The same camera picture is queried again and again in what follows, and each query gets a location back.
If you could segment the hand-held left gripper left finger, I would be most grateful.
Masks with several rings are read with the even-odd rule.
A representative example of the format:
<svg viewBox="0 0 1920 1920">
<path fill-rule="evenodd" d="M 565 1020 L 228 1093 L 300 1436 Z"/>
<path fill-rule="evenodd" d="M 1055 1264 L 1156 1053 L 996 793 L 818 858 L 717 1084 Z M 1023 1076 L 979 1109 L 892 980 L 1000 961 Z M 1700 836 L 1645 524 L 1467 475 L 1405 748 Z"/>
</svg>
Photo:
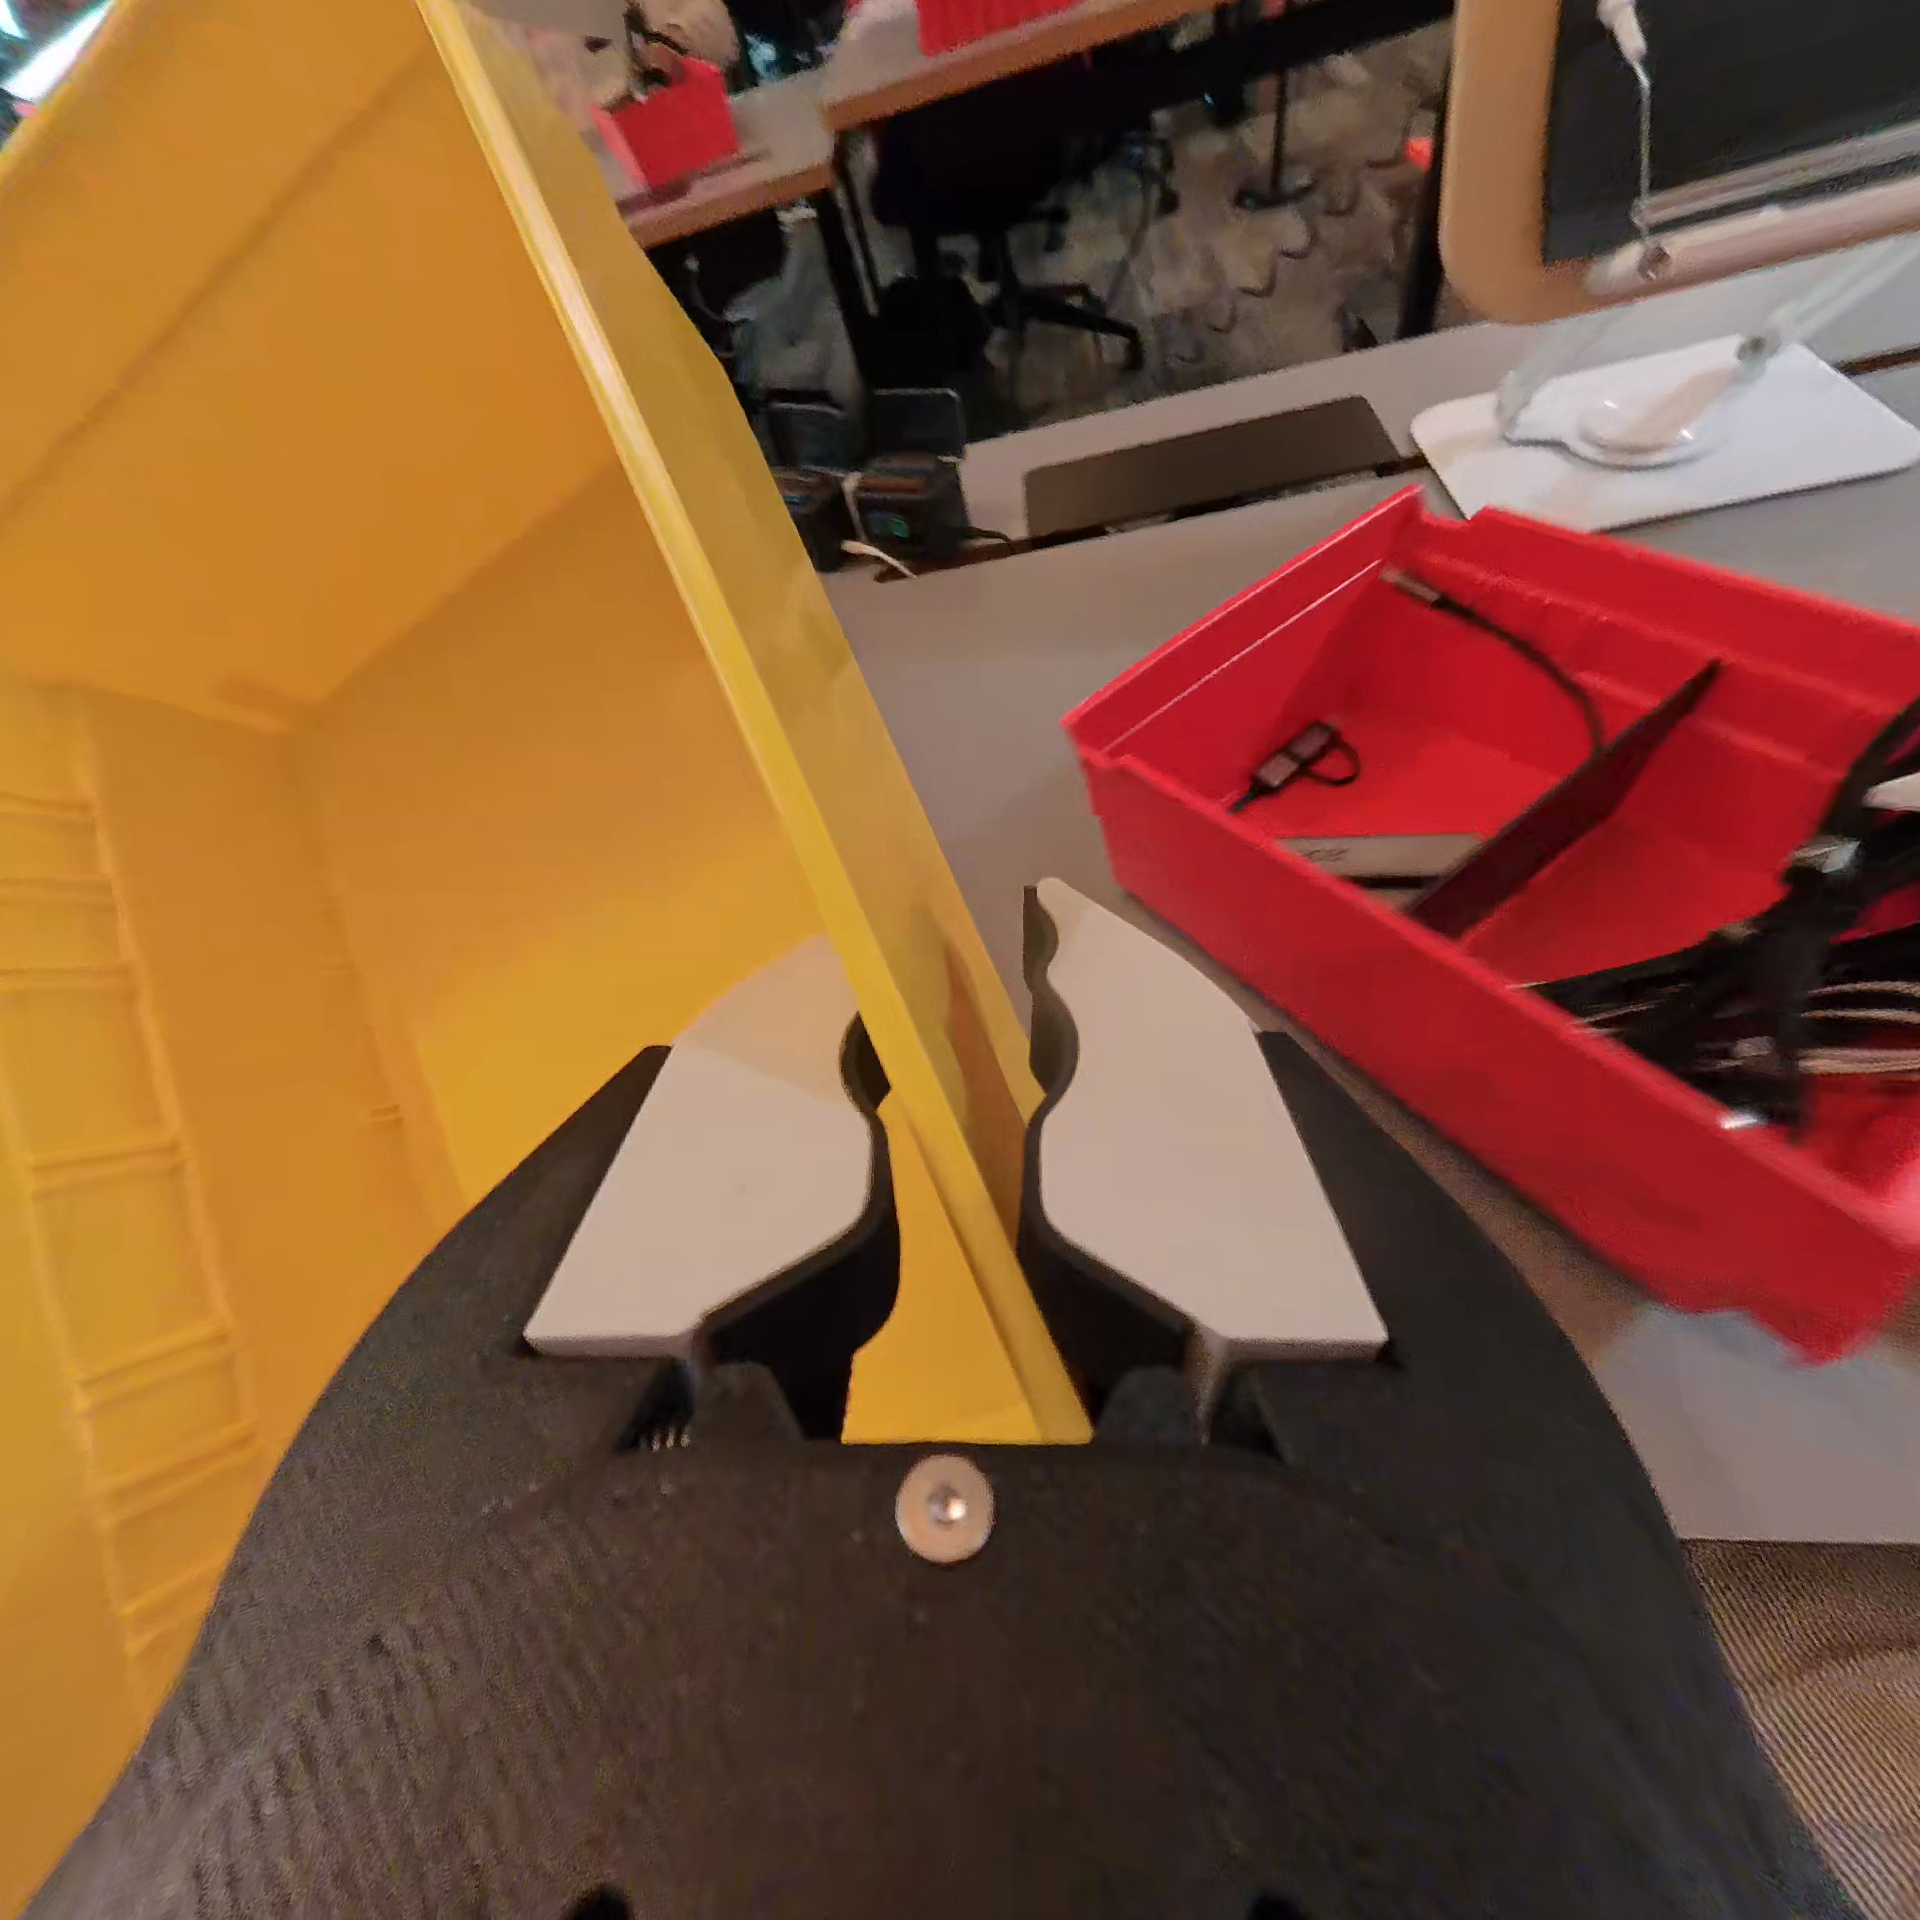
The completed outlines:
<svg viewBox="0 0 1920 1920">
<path fill-rule="evenodd" d="M 893 1209 L 843 961 L 807 938 L 669 1046 L 525 1338 L 542 1357 L 695 1360 L 850 1256 Z"/>
</svg>

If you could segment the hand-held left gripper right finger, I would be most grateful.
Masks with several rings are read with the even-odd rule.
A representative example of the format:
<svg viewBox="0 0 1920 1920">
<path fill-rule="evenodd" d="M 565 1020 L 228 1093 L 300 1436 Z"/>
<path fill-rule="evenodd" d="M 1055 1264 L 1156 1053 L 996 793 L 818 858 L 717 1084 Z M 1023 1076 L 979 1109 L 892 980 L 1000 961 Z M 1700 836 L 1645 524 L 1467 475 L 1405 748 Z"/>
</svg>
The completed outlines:
<svg viewBox="0 0 1920 1920">
<path fill-rule="evenodd" d="M 1371 1362 L 1388 1333 L 1267 1060 L 1188 959 L 1043 877 L 1023 901 L 1023 1259 L 1069 1365 Z"/>
</svg>

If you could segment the yellow plastic bin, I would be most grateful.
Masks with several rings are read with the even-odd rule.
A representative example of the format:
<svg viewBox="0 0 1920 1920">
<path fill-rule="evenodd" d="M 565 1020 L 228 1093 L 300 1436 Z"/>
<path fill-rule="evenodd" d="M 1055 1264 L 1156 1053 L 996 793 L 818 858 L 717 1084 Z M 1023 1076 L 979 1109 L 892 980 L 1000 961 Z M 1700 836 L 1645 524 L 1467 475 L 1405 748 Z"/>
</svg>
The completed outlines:
<svg viewBox="0 0 1920 1920">
<path fill-rule="evenodd" d="M 1089 1434 L 1027 1037 L 716 350 L 471 5 L 109 5 L 4 143 L 4 1915 L 324 1386 L 821 938 L 905 1305 L 853 1439 Z"/>
</svg>

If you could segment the grey desk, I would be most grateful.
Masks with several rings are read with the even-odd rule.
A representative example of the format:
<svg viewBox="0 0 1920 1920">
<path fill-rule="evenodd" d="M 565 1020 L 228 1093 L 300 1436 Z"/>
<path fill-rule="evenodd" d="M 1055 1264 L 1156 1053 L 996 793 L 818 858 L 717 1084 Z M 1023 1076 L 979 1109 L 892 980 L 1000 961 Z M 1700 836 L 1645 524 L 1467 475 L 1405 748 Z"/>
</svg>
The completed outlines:
<svg viewBox="0 0 1920 1920">
<path fill-rule="evenodd" d="M 1110 415 L 986 441 L 967 498 L 1022 535 L 1023 479 L 1074 458 L 1363 398 L 1400 456 L 1431 404 L 1493 391 L 1548 329 L 1470 323 Z M 1148 927 L 1110 874 L 1061 718 L 1158 643 L 1383 500 L 1341 489 L 1158 529 L 876 583 L 828 582 L 829 606 L 893 735 L 1019 1016 L 1022 893 L 1062 877 Z M 1472 1215 L 1572 1338 L 1688 1540 L 1916 1543 L 1916 1308 L 1859 1357 L 1805 1370 L 1728 1318 L 1640 1299 L 1591 1250 L 1502 1188 L 1319 1043 L 1354 1101 Z"/>
</svg>

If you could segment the red plastic bin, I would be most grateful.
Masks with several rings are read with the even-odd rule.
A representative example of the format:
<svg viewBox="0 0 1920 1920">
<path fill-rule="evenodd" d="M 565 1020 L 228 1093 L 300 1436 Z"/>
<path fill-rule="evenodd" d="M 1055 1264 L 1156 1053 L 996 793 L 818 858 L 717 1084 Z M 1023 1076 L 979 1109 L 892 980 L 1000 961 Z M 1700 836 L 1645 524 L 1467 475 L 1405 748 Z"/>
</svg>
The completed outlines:
<svg viewBox="0 0 1920 1920">
<path fill-rule="evenodd" d="M 1481 845 L 1721 659 L 1465 942 L 1289 836 Z M 1074 708 L 1118 888 L 1680 1311 L 1813 1362 L 1916 1291 L 1916 624 L 1415 489 Z"/>
</svg>

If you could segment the flat grey device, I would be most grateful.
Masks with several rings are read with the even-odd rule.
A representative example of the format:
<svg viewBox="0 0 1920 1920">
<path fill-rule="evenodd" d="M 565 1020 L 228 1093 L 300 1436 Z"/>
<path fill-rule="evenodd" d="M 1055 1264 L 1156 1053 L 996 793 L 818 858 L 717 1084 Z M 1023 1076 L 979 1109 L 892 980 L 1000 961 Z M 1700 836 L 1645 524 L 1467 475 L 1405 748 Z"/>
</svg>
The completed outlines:
<svg viewBox="0 0 1920 1920">
<path fill-rule="evenodd" d="M 1289 836 L 1272 845 L 1344 885 L 1420 893 L 1470 862 L 1481 838 L 1475 833 Z"/>
</svg>

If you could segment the black bin divider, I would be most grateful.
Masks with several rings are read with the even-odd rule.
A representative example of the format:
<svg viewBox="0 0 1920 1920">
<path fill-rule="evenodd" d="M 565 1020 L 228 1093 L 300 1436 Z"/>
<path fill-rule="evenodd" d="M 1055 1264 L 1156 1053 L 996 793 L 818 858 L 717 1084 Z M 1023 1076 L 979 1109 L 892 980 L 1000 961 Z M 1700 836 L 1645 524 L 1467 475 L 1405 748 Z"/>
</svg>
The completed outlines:
<svg viewBox="0 0 1920 1920">
<path fill-rule="evenodd" d="M 1568 779 L 1418 895 L 1403 909 L 1403 918 L 1454 943 L 1493 918 L 1618 812 L 1649 763 L 1701 705 L 1721 667 L 1721 659 L 1701 665 L 1674 693 L 1649 708 Z"/>
</svg>

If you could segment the black flat pad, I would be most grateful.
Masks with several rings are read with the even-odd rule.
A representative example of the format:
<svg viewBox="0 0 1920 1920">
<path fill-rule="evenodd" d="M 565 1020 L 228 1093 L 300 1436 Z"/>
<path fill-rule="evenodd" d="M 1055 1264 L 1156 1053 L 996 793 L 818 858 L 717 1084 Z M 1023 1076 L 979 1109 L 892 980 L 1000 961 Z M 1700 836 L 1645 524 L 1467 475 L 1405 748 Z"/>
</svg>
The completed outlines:
<svg viewBox="0 0 1920 1920">
<path fill-rule="evenodd" d="M 1379 475 L 1400 452 L 1361 398 L 1143 441 L 1035 468 L 1023 481 L 1027 540 L 1066 541 L 1140 519 Z"/>
</svg>

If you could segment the black portable power station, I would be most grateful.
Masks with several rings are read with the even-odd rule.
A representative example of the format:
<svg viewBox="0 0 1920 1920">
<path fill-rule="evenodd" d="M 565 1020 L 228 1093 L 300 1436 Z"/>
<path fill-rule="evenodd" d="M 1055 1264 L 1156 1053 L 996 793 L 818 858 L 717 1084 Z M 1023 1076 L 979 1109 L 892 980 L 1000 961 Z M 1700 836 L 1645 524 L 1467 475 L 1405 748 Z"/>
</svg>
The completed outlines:
<svg viewBox="0 0 1920 1920">
<path fill-rule="evenodd" d="M 845 474 L 774 465 L 772 481 L 818 574 L 834 574 L 855 549 L 916 569 L 973 545 L 963 465 L 945 453 L 876 453 Z"/>
</svg>

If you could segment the white monitor stand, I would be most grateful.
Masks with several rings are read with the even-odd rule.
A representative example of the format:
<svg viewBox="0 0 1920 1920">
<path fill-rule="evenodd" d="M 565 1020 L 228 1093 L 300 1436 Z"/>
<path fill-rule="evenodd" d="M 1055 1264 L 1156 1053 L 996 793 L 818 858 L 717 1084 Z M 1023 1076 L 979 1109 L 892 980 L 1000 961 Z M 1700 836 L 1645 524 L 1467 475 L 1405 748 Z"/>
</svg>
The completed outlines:
<svg viewBox="0 0 1920 1920">
<path fill-rule="evenodd" d="M 1693 326 L 1660 350 L 1612 336 L 1643 309 L 1690 320 L 1696 294 L 1536 326 L 1491 391 L 1418 413 L 1412 449 L 1463 518 L 1498 511 L 1584 535 L 1902 474 L 1916 427 L 1813 342 L 1913 273 L 1909 236 L 1840 252 L 1753 321 Z"/>
</svg>

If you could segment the black office chair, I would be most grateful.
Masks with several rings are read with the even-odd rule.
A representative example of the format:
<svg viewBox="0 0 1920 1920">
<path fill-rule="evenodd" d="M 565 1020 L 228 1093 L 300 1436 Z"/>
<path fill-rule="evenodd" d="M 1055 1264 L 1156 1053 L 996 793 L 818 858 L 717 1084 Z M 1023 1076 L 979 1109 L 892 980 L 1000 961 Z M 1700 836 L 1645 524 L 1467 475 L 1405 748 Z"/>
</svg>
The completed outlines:
<svg viewBox="0 0 1920 1920">
<path fill-rule="evenodd" d="M 1023 279 L 1012 240 L 1099 164 L 1139 154 L 1140 227 L 1178 212 L 1172 147 L 1150 118 L 1099 113 L 1084 67 L 1045 67 L 874 127 L 869 209 L 904 234 L 912 269 L 885 284 L 872 331 L 876 388 L 945 388 L 985 365 L 994 333 L 1022 349 L 1032 323 L 1116 344 L 1127 375 L 1145 353 L 1111 294 Z"/>
</svg>

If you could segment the wooden edged table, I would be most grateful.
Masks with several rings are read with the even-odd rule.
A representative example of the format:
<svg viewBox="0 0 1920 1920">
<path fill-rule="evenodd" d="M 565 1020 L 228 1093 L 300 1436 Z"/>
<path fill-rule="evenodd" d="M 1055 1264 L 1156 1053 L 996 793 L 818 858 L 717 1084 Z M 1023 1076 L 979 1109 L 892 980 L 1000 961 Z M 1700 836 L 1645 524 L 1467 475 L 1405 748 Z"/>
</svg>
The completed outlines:
<svg viewBox="0 0 1920 1920">
<path fill-rule="evenodd" d="M 834 135 L 822 118 L 826 72 L 810 70 L 730 96 L 736 153 L 679 187 L 616 202 L 636 246 L 654 251 L 779 212 L 833 189 Z"/>
<path fill-rule="evenodd" d="M 926 54 L 913 5 L 856 5 L 821 75 L 821 118 L 843 138 L 1208 11 L 1202 2 L 1083 2 Z"/>
</svg>

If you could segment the beige framed monitor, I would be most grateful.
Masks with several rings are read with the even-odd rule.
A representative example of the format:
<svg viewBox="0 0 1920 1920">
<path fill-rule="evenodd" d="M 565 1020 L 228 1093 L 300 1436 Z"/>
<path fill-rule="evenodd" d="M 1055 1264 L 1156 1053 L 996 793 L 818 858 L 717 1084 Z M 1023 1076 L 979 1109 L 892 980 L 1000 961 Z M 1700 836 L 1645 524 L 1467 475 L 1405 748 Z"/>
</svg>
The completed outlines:
<svg viewBox="0 0 1920 1920">
<path fill-rule="evenodd" d="M 1438 236 L 1548 323 L 1916 236 L 1916 2 L 1463 2 Z"/>
</svg>

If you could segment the red ribbed bin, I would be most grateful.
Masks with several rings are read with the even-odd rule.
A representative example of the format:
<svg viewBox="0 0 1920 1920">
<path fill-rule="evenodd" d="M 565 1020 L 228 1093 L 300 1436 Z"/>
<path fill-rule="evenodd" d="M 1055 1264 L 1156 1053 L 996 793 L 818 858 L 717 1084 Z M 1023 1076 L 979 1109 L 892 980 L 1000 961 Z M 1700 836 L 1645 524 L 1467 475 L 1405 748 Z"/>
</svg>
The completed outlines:
<svg viewBox="0 0 1920 1920">
<path fill-rule="evenodd" d="M 705 175 L 739 151 L 725 70 L 692 56 L 640 67 L 591 113 L 603 144 L 649 191 Z"/>
<path fill-rule="evenodd" d="M 942 56 L 1074 9 L 1080 2 L 913 2 L 913 18 L 921 54 Z"/>
</svg>

